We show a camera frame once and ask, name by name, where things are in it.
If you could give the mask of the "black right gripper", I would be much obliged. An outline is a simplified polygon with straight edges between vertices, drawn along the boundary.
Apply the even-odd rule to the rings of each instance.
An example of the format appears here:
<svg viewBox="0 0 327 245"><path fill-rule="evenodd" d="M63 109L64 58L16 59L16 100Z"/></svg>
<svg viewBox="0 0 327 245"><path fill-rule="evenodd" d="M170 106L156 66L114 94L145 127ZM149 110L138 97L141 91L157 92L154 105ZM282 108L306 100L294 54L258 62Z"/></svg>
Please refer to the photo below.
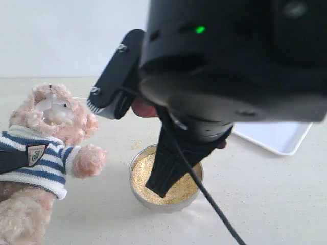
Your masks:
<svg viewBox="0 0 327 245"><path fill-rule="evenodd" d="M233 123L179 116L159 106L156 110L161 132L146 187L164 198L171 187L189 172L186 161L194 167L213 150L223 148Z"/></svg>

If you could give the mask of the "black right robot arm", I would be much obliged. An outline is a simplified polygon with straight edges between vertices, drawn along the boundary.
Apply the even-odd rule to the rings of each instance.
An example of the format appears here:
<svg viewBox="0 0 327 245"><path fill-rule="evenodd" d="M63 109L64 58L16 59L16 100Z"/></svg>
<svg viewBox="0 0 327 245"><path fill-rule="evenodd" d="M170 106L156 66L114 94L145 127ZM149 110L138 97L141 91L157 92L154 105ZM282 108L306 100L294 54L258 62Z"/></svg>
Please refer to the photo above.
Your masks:
<svg viewBox="0 0 327 245"><path fill-rule="evenodd" d="M141 94L162 130L146 187L164 197L239 122L326 117L326 1L151 1Z"/></svg>

